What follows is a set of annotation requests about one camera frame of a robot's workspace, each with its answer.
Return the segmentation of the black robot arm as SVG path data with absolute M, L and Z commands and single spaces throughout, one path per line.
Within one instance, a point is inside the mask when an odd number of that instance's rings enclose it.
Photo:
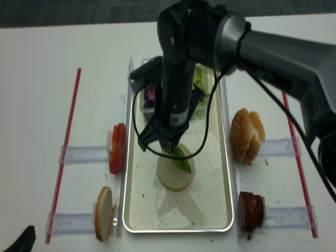
M 193 90 L 195 65 L 229 75 L 246 71 L 300 102 L 302 140 L 310 147 L 320 139 L 311 159 L 325 186 L 335 186 L 335 46 L 253 31 L 243 16 L 206 1 L 180 1 L 157 20 L 163 56 L 130 76 L 132 91 L 155 88 L 154 115 L 138 135 L 142 150 L 164 140 L 173 149 L 188 127 L 202 93 Z

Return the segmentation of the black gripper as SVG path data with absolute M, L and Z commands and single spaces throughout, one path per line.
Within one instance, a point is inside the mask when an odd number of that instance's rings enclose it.
M 172 153 L 188 127 L 188 122 L 177 128 L 165 126 L 155 113 L 138 136 L 138 144 L 146 151 L 150 143 L 159 141 L 162 151 Z

